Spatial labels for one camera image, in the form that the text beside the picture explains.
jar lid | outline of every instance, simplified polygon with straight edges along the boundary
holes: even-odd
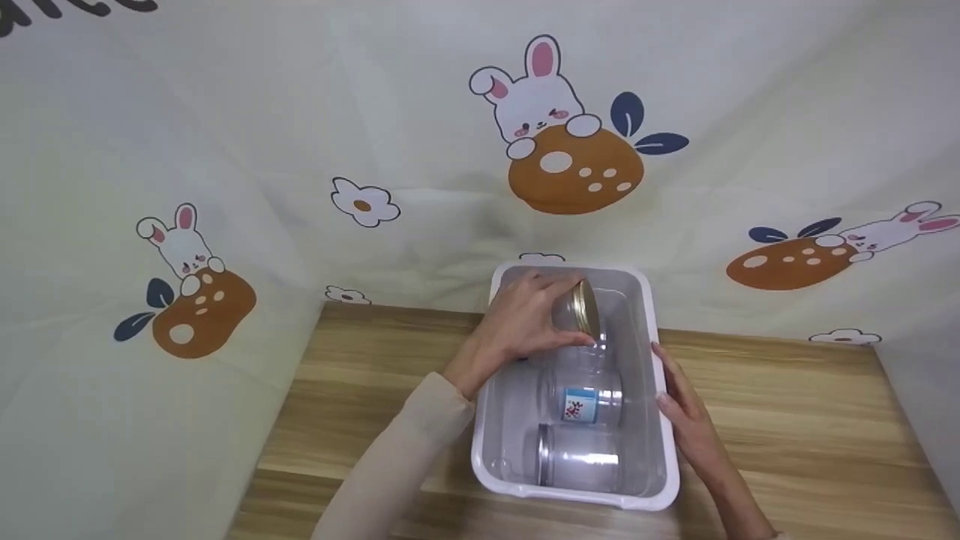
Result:
[[[577,318],[577,328],[594,340],[600,339],[600,310],[593,287],[586,279],[573,287],[573,314]]]

bunny paw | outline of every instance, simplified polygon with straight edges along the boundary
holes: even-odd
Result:
[[[870,260],[871,258],[874,258],[874,252],[872,251],[855,253],[850,256],[850,262],[862,262],[864,260]]]
[[[206,265],[210,267],[210,270],[213,270],[217,274],[223,273],[224,270],[227,270],[227,266],[224,265],[224,260],[219,257],[211,257]]]
[[[510,143],[507,147],[507,157],[511,160],[522,160],[529,157],[537,149],[537,143],[534,139],[526,136]]]
[[[933,201],[923,201],[921,203],[914,203],[906,208],[907,213],[919,213],[919,214],[931,214],[941,208],[940,203],[934,203]]]
[[[584,138],[599,132],[600,126],[600,118],[593,114],[577,114],[566,121],[566,132]]]
[[[837,246],[842,246],[846,240],[844,240],[843,236],[839,234],[824,234],[823,236],[818,236],[816,242],[820,247],[835,248]]]
[[[200,290],[200,278],[197,276],[187,276],[180,282],[180,295],[193,296]]]

blue and white label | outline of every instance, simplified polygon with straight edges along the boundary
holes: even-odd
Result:
[[[561,418],[567,422],[595,424],[597,421],[597,401],[599,397],[596,390],[565,388],[563,402],[564,413]]]

cartoon bunny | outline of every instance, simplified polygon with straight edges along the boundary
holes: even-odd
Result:
[[[154,244],[170,268],[181,279],[180,295],[193,296],[200,290],[196,273],[209,268],[221,273],[226,270],[224,262],[214,257],[206,247],[204,238],[197,232],[197,209],[190,203],[177,207],[175,227],[168,229],[155,217],[145,217],[137,222],[136,233]]]
[[[470,75],[470,91],[493,104],[500,136],[510,143],[507,156],[522,160],[537,148],[533,137],[549,126],[588,137],[600,131],[600,118],[584,112],[570,82],[560,74],[560,46],[546,34],[527,44],[526,76],[514,80],[499,67],[481,67]]]
[[[960,226],[960,215],[931,217],[941,207],[934,201],[914,203],[890,219],[820,236],[817,245],[836,247],[846,243],[857,252],[850,257],[850,262],[870,260],[876,252],[909,242],[921,234],[939,233]]]

wooden table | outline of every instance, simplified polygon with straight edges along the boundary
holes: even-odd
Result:
[[[309,538],[350,468],[407,395],[480,315],[327,304],[228,535]],[[661,331],[775,527],[795,540],[960,538],[869,348]],[[437,463],[393,538],[723,538],[703,484],[682,465],[668,510],[521,500],[484,489],[471,430]],[[357,508],[363,519],[363,508]]]

